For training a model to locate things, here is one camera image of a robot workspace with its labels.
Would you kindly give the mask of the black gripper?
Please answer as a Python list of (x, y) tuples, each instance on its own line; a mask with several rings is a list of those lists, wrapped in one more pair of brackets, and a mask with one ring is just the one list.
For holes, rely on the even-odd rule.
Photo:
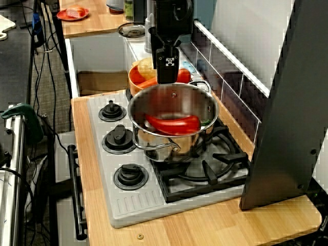
[(158, 34), (155, 27), (149, 29), (153, 66), (157, 69), (158, 84), (172, 84), (178, 79), (179, 51), (181, 41), (171, 31)]

